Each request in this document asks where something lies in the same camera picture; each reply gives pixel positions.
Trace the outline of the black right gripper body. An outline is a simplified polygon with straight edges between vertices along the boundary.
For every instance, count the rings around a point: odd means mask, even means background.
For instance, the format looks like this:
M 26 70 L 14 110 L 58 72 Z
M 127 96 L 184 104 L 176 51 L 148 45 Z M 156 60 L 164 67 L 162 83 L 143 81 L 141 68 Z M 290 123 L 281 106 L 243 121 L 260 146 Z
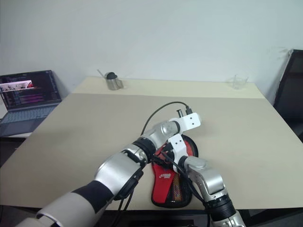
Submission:
M 157 164 L 165 169 L 172 169 L 173 168 L 173 164 L 171 163 L 171 161 L 169 161 L 166 156 L 168 156 L 169 158 L 172 157 L 171 155 L 171 150 L 170 148 L 172 148 L 171 145 L 169 145 L 169 143 L 165 143 L 164 145 L 162 145 L 154 154 L 153 154 L 153 163 Z

